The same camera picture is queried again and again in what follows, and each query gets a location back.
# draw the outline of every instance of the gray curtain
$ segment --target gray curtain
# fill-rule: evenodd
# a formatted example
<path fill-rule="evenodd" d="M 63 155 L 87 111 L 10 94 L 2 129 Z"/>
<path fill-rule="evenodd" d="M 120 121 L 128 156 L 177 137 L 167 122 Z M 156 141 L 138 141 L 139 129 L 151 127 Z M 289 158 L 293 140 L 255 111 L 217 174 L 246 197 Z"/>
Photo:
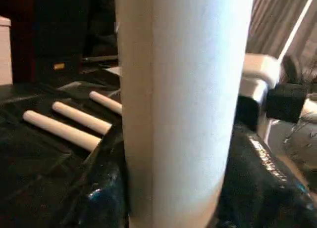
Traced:
<path fill-rule="evenodd" d="M 307 0 L 254 0 L 248 53 L 279 57 Z"/>

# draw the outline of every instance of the white paper tube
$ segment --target white paper tube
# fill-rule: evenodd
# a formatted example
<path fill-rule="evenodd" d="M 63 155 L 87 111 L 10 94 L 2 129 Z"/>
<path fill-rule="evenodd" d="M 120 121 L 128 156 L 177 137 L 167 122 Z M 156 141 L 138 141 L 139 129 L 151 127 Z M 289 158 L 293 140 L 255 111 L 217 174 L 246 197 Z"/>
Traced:
<path fill-rule="evenodd" d="M 86 132 L 83 132 L 31 110 L 24 112 L 23 119 L 30 124 L 33 124 L 67 141 L 70 141 L 71 143 L 80 146 L 90 152 L 97 147 L 98 143 L 101 140 L 98 137 L 90 135 Z"/>
<path fill-rule="evenodd" d="M 131 228 L 205 228 L 222 186 L 253 0 L 118 0 Z"/>
<path fill-rule="evenodd" d="M 105 122 L 99 118 L 95 118 L 87 113 L 84 113 L 78 109 L 72 108 L 66 104 L 61 102 L 55 102 L 52 105 L 52 109 L 55 112 L 58 112 L 64 115 L 67 118 L 70 118 L 81 125 L 86 126 L 87 128 L 92 129 L 93 131 L 100 133 L 102 135 L 107 134 L 109 129 L 111 128 L 111 124 Z"/>
<path fill-rule="evenodd" d="M 114 101 L 111 98 L 108 98 L 100 93 L 91 91 L 89 94 L 90 99 L 103 105 L 104 107 L 112 110 L 113 112 L 122 115 L 122 104 Z"/>

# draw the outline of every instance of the yellow label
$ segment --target yellow label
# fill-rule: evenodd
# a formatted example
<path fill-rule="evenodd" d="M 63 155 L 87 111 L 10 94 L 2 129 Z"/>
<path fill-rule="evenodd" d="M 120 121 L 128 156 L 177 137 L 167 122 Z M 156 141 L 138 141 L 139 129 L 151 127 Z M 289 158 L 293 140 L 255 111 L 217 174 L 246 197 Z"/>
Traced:
<path fill-rule="evenodd" d="M 61 70 L 61 69 L 64 69 L 65 68 L 65 63 L 57 63 L 57 64 L 54 64 L 54 70 Z"/>

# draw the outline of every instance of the black speaker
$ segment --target black speaker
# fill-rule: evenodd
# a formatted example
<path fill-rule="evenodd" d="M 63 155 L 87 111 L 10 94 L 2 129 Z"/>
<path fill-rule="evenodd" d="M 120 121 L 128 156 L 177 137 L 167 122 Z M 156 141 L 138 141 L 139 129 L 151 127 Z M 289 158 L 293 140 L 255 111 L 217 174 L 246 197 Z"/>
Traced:
<path fill-rule="evenodd" d="M 44 82 L 79 72 L 89 3 L 0 0 L 0 14 L 11 19 L 14 82 Z"/>

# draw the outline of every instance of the white box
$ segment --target white box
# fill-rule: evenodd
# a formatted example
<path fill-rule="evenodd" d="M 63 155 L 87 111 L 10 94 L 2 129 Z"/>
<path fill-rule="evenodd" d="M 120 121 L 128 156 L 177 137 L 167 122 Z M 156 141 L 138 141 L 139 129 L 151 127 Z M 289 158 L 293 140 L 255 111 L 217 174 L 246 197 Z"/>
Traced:
<path fill-rule="evenodd" d="M 0 85 L 12 84 L 10 26 L 11 21 L 0 16 Z"/>

